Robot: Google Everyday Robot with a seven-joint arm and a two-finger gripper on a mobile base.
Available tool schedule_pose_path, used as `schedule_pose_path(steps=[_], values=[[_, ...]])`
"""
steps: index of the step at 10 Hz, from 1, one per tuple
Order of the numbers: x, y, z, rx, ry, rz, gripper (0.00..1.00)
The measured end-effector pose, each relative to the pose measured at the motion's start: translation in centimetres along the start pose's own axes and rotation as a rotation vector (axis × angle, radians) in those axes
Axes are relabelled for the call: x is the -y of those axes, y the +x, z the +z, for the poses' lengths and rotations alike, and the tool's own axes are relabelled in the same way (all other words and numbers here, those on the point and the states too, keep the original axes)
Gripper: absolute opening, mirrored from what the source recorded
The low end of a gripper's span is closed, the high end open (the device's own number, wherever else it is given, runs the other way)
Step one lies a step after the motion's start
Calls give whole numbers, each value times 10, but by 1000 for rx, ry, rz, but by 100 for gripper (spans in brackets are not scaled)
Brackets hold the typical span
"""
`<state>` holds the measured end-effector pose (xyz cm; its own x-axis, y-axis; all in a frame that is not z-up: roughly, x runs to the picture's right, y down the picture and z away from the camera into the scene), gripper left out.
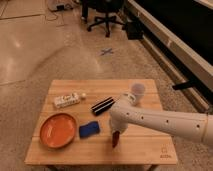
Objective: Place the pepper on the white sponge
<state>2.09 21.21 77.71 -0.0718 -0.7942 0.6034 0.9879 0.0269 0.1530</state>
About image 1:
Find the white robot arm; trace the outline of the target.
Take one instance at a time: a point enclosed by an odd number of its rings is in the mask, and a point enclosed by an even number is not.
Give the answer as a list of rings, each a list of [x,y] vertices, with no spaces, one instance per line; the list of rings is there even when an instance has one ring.
[[[213,147],[213,115],[137,107],[142,96],[124,93],[109,110],[112,132],[139,125]]]

